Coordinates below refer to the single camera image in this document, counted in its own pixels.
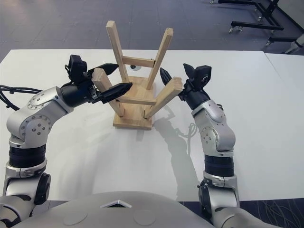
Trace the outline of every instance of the camera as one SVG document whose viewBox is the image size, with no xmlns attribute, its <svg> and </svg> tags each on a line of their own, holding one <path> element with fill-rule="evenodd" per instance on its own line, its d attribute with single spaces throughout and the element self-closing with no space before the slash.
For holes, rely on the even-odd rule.
<svg viewBox="0 0 304 228">
<path fill-rule="evenodd" d="M 136 65 L 130 65 L 131 70 L 137 71 L 140 70 L 142 67 L 141 66 L 136 66 Z"/>
</svg>

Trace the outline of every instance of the caster wheel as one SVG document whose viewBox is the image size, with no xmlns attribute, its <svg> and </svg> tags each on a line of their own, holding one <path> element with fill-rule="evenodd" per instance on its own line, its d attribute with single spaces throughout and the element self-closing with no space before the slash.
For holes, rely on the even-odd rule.
<svg viewBox="0 0 304 228">
<path fill-rule="evenodd" d="M 270 41 L 268 41 L 268 42 L 266 43 L 265 47 L 268 47 L 269 45 L 271 45 L 271 42 L 270 42 Z"/>
<path fill-rule="evenodd" d="M 231 34 L 233 32 L 233 27 L 231 27 L 230 29 L 229 29 L 229 34 Z"/>
</svg>

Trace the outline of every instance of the gray carpet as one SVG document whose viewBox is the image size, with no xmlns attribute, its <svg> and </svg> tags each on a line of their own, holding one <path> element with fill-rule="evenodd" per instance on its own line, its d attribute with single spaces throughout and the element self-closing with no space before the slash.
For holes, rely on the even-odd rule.
<svg viewBox="0 0 304 228">
<path fill-rule="evenodd" d="M 274 14 L 285 27 L 276 35 L 301 35 L 281 12 Z M 253 6 L 209 0 L 1 0 L 0 61 L 11 49 L 109 49 L 108 20 L 116 21 L 123 49 L 158 49 L 164 30 L 172 27 L 170 49 L 262 50 L 269 30 L 228 34 L 232 20 L 255 22 L 258 16 Z M 281 53 L 289 46 L 274 43 L 266 52 Z"/>
</svg>

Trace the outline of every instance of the black cable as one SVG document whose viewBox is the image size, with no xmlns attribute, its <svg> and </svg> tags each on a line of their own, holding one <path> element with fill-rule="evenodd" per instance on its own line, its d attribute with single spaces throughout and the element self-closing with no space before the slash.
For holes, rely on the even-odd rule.
<svg viewBox="0 0 304 228">
<path fill-rule="evenodd" d="M 8 91 L 10 94 L 14 93 L 26 93 L 26 94 L 37 94 L 41 92 L 39 89 L 28 88 L 28 87 L 9 87 L 6 85 L 0 85 L 0 100 L 3 101 L 7 108 L 12 108 L 15 111 L 19 110 L 10 100 L 4 95 L 3 91 Z"/>
</svg>

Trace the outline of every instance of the silver robot arm segment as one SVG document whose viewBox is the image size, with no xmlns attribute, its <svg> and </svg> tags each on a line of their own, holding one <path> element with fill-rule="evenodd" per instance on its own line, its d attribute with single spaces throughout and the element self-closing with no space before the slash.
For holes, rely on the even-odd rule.
<svg viewBox="0 0 304 228">
<path fill-rule="evenodd" d="M 107 75 L 117 64 L 104 64 Z M 107 103 L 125 94 L 132 83 L 120 83 L 101 93 L 92 82 L 94 69 L 86 71 L 86 62 L 71 55 L 70 83 L 35 94 L 27 105 L 7 120 L 9 161 L 6 164 L 3 196 L 0 197 L 0 225 L 12 227 L 27 219 L 36 205 L 48 199 L 51 177 L 44 173 L 46 143 L 54 123 L 84 103 Z"/>
<path fill-rule="evenodd" d="M 184 64 L 189 79 L 179 94 L 193 110 L 205 154 L 204 180 L 198 186 L 204 217 L 216 228 L 274 228 L 240 208 L 237 177 L 234 174 L 233 147 L 235 135 L 226 122 L 221 105 L 216 104 L 203 87 L 211 77 L 210 66 L 194 69 Z M 167 84 L 171 76 L 161 68 L 161 79 Z"/>
<path fill-rule="evenodd" d="M 47 165 L 44 157 L 47 136 L 53 124 L 72 111 L 60 88 L 53 87 L 34 95 L 25 107 L 8 118 L 10 153 L 16 153 L 6 164 L 0 197 L 0 220 L 8 227 L 27 219 L 34 207 L 48 198 L 50 175 L 43 172 Z M 22 150 L 28 156 L 18 158 Z"/>
</svg>

